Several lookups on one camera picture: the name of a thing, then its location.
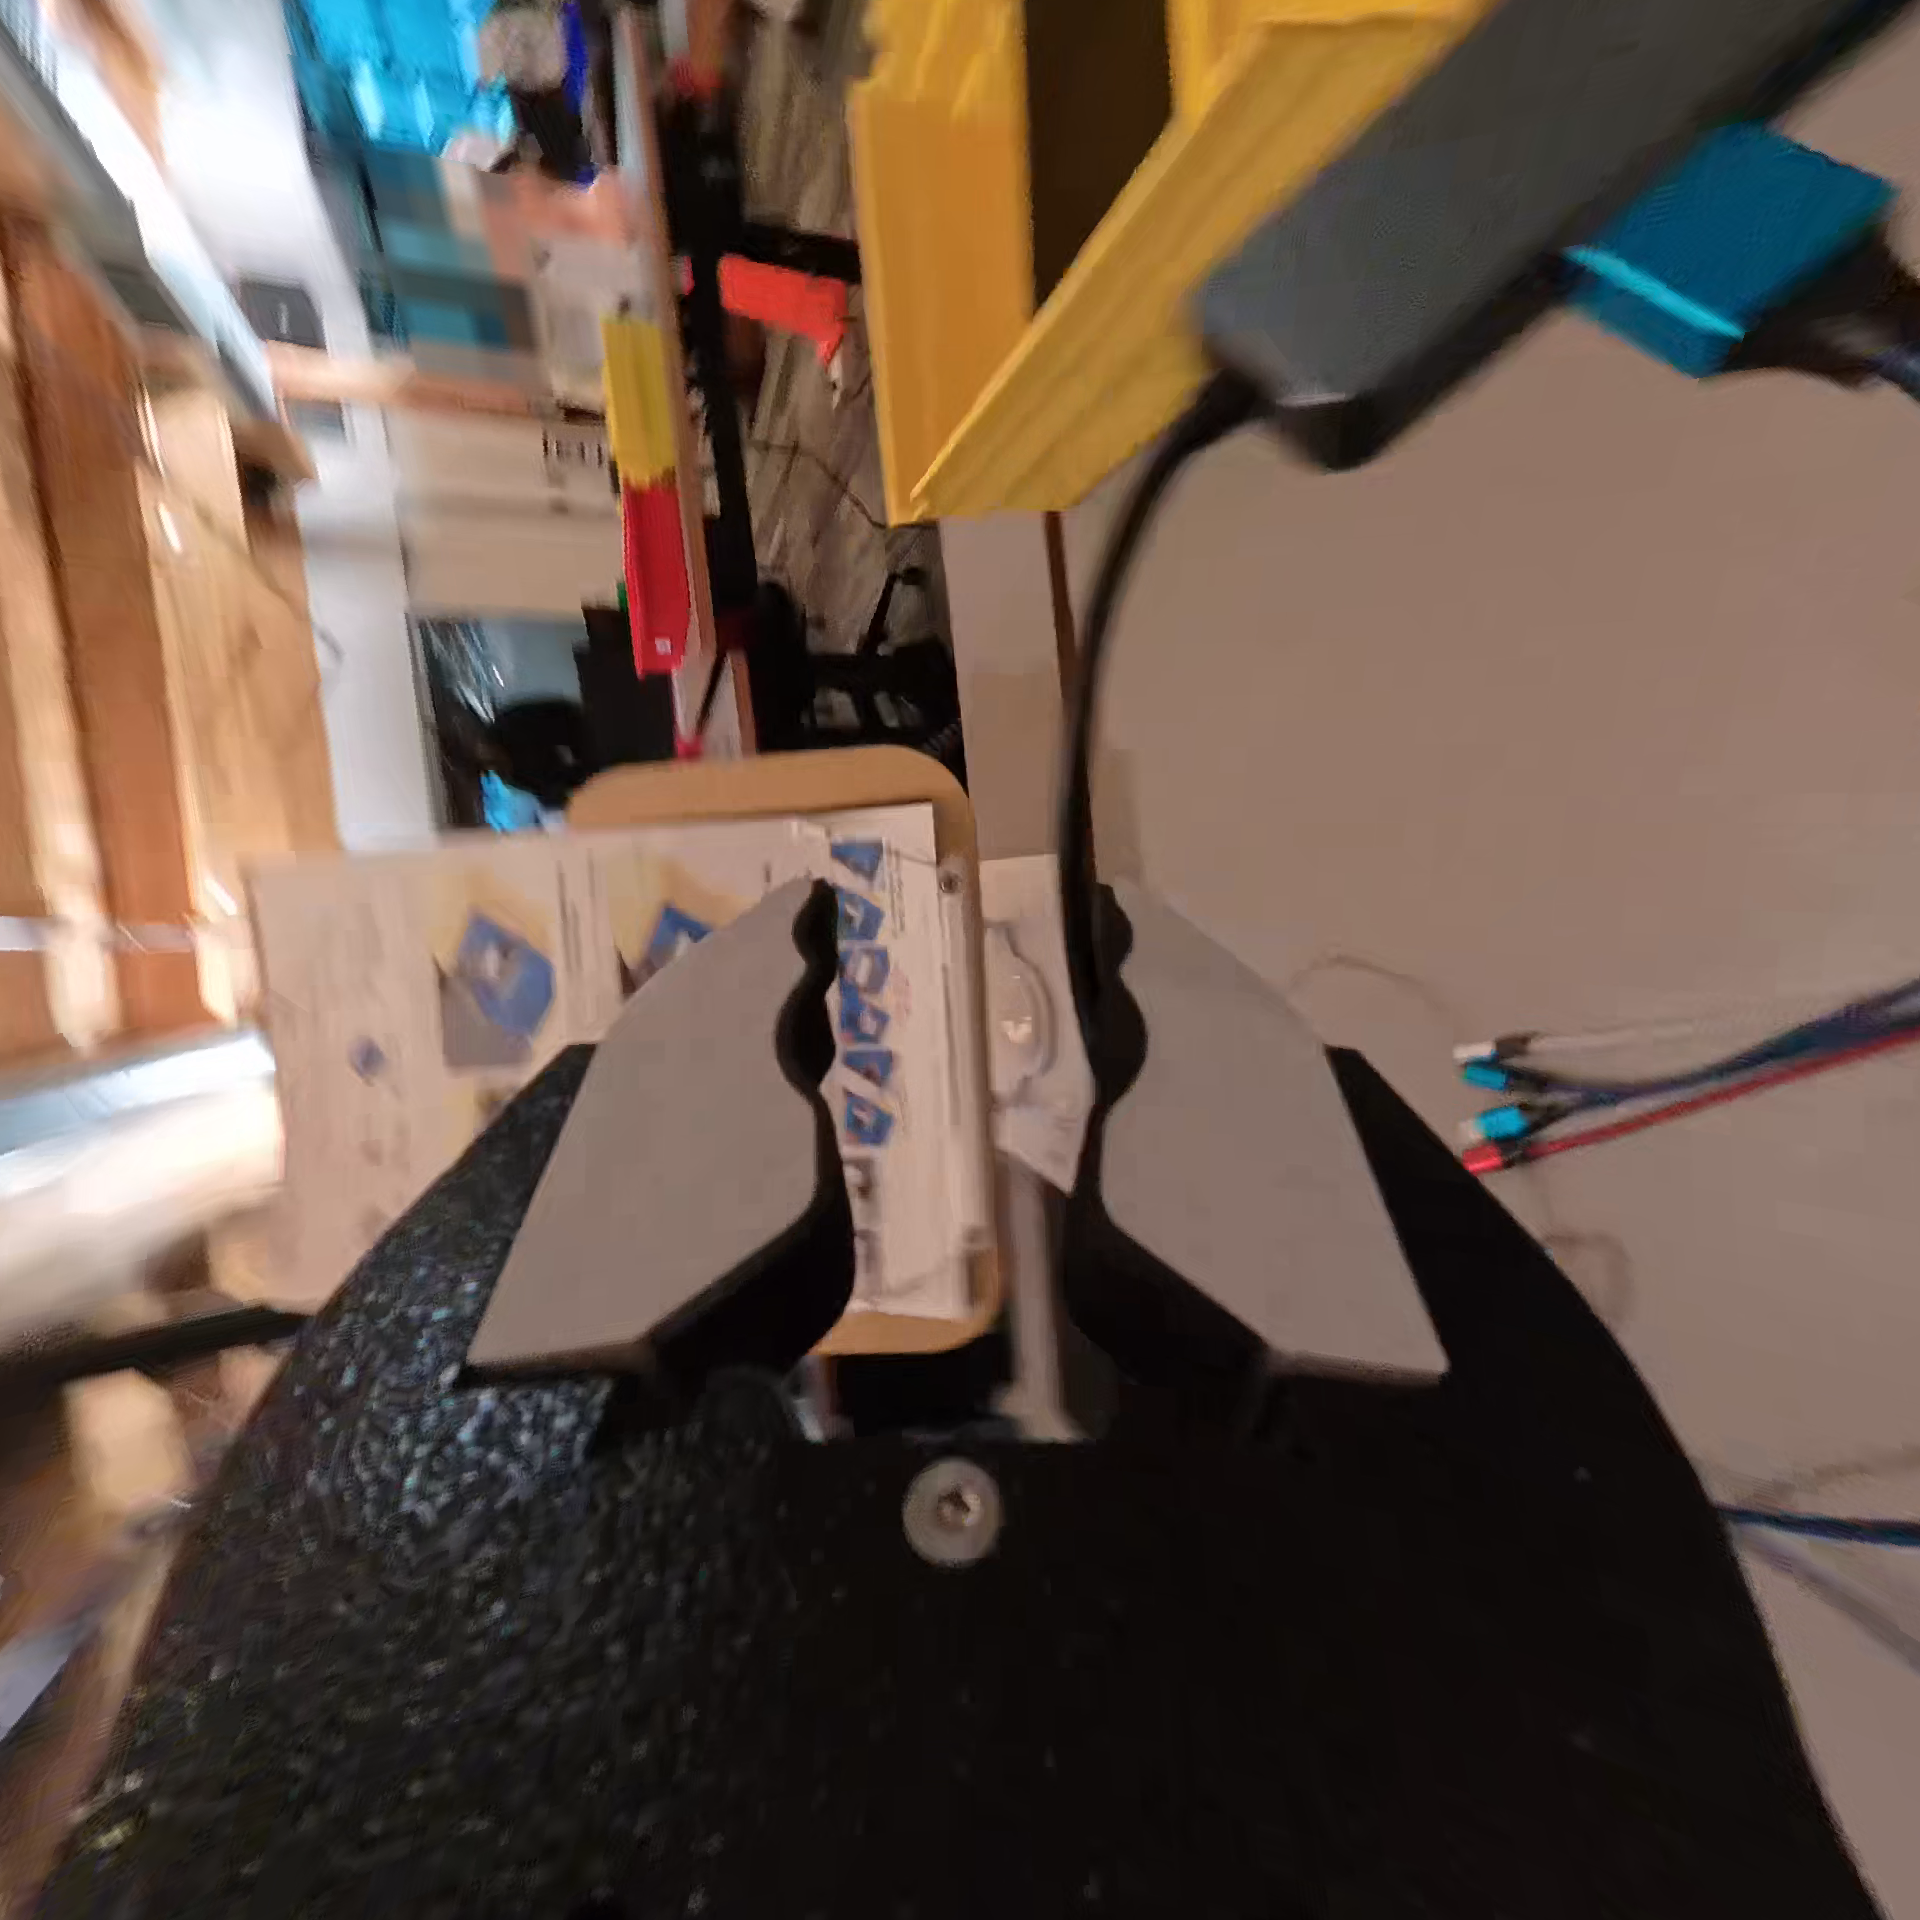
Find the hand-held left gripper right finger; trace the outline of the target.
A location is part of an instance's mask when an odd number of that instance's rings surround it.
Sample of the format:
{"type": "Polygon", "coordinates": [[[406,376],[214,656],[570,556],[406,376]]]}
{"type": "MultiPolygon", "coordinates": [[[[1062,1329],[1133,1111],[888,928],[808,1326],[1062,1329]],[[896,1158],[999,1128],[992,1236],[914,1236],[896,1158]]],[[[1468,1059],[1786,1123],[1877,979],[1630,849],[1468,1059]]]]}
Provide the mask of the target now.
{"type": "Polygon", "coordinates": [[[1327,1049],[1274,984],[1102,885],[1088,1033],[1061,1283],[1095,1351],[1175,1390],[1447,1376],[1327,1049]]]}

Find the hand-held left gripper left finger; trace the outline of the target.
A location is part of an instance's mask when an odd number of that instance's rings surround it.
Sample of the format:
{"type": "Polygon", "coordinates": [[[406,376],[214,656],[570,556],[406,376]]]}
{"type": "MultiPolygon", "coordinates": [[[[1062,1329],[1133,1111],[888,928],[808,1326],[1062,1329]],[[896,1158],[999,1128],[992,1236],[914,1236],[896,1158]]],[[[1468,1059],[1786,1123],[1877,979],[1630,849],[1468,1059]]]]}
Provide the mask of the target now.
{"type": "Polygon", "coordinates": [[[855,1232],[822,1084],[836,900],[799,877],[652,975],[592,1052],[467,1364],[696,1390],[842,1320],[855,1232]]]}

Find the yellow plastic bin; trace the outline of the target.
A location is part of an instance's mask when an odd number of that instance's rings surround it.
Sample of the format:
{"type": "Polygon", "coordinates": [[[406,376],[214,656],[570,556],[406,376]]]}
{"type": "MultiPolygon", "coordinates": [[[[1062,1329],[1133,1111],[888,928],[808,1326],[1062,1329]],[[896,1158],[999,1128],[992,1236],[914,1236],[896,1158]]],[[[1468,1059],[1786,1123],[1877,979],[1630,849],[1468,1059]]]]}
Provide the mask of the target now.
{"type": "Polygon", "coordinates": [[[1061,512],[1210,374],[1199,283],[1483,1],[876,1],[848,84],[893,523],[1061,512]]]}

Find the illustrated instruction board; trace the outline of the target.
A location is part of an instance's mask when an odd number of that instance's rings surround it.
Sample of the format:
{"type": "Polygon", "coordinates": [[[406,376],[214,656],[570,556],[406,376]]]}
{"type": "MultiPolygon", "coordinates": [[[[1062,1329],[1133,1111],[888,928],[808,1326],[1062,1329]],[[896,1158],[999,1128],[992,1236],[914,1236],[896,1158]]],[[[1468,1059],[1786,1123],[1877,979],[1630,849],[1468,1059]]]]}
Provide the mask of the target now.
{"type": "Polygon", "coordinates": [[[976,822],[909,749],[621,766],[556,831],[302,855],[247,892],[277,1070],[269,1296],[316,1309],[563,1049],[789,881],[836,911],[822,1102],[855,1232],[831,1358],[1000,1318],[976,822]]]}

